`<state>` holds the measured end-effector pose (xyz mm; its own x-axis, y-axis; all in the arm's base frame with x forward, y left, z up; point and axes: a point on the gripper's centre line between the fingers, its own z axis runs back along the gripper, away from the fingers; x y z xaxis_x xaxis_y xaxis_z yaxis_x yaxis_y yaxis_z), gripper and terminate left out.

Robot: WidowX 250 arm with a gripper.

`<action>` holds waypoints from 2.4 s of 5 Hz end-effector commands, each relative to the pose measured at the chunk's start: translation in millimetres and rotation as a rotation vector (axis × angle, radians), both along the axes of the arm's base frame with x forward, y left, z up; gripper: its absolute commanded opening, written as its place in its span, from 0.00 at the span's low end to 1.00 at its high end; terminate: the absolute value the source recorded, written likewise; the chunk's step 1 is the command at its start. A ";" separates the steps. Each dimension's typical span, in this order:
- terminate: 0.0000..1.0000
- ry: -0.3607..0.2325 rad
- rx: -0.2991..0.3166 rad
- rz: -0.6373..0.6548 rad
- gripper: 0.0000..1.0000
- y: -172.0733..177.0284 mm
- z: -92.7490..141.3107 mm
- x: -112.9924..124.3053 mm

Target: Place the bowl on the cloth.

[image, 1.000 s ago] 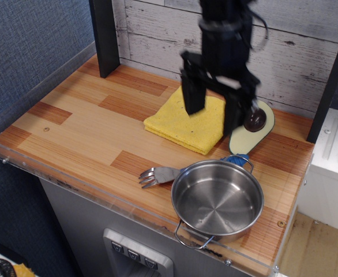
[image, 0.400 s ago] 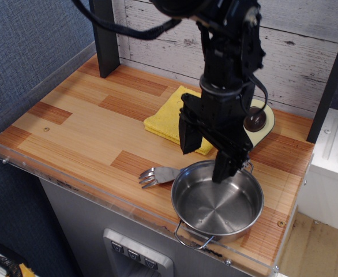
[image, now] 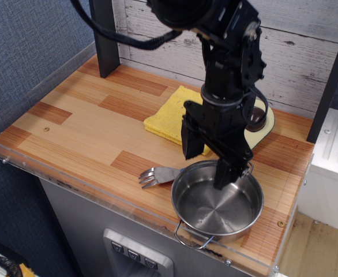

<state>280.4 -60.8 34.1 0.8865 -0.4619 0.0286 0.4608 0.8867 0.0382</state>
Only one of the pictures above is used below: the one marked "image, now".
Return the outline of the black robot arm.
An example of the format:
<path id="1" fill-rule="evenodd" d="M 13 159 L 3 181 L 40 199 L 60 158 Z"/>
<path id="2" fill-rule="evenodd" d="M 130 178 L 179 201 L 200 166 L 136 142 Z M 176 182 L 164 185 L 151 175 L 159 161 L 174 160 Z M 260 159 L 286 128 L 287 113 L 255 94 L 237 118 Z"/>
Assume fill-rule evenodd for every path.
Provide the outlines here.
<path id="1" fill-rule="evenodd" d="M 248 1 L 149 1 L 166 26 L 193 31 L 202 43 L 206 76 L 202 103 L 185 101 L 182 148 L 186 159 L 209 147 L 217 156 L 214 187 L 222 189 L 247 173 L 253 153 L 244 132 L 259 130 L 266 114 L 254 113 L 263 94 L 261 21 Z"/>

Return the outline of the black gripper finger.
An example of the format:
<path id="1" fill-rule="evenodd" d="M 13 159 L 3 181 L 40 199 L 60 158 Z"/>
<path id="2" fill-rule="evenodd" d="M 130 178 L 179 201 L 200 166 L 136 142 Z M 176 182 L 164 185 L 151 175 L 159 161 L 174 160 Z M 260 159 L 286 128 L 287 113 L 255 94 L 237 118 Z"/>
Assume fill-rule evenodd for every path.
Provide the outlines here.
<path id="1" fill-rule="evenodd" d="M 236 182 L 245 175 L 247 175 L 247 163 L 230 164 L 225 159 L 219 159 L 216 165 L 213 187 L 222 190 L 225 186 Z"/>
<path id="2" fill-rule="evenodd" d="M 201 132 L 187 115 L 184 115 L 182 119 L 181 139 L 182 151 L 186 160 L 203 153 L 205 144 L 201 140 Z"/>

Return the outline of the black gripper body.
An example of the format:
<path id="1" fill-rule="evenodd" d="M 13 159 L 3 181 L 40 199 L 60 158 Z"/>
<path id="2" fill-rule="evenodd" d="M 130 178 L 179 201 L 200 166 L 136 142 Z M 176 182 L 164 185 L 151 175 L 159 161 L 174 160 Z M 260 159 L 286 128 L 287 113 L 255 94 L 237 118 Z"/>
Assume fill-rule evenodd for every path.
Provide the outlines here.
<path id="1" fill-rule="evenodd" d="M 244 131 L 253 109 L 253 97 L 218 106 L 207 101 L 202 104 L 190 100 L 184 102 L 186 114 L 195 123 L 201 140 L 219 159 L 230 164 L 247 163 L 253 153 L 246 142 Z"/>

